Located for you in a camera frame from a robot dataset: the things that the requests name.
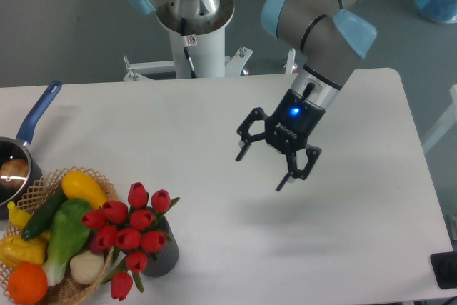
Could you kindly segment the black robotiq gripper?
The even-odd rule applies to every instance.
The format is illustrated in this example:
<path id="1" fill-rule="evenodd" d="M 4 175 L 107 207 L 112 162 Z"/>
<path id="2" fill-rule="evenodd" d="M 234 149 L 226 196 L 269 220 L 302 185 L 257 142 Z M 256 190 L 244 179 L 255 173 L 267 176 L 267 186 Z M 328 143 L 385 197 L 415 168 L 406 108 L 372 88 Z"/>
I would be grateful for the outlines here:
<path id="1" fill-rule="evenodd" d="M 285 93 L 269 117 L 261 107 L 252 109 L 236 130 L 240 136 L 241 147 L 236 161 L 243 159 L 252 143 L 266 139 L 267 144 L 286 155 L 288 172 L 276 187 L 276 191 L 282 190 L 290 179 L 306 180 L 321 155 L 321 148 L 306 145 L 325 112 L 325 109 L 313 105 L 292 89 Z M 249 130 L 257 121 L 265 122 L 265 131 L 251 134 Z M 308 161 L 299 169 L 296 152 L 304 148 Z"/>

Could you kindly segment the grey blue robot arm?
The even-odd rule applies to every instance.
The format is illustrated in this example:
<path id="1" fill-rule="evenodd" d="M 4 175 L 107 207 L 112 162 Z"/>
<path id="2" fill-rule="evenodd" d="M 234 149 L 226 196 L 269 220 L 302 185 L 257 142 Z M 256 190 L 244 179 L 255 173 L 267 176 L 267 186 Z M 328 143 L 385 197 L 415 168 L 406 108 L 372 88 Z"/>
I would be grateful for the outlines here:
<path id="1" fill-rule="evenodd" d="M 169 32 L 180 79 L 227 75 L 225 28 L 233 0 L 128 0 L 142 14 L 155 14 Z M 306 57 L 290 89 L 268 115 L 255 108 L 238 127 L 247 151 L 265 141 L 286 157 L 284 181 L 306 179 L 321 154 L 308 138 L 376 39 L 376 29 L 351 13 L 360 0 L 266 0 L 262 27 Z"/>

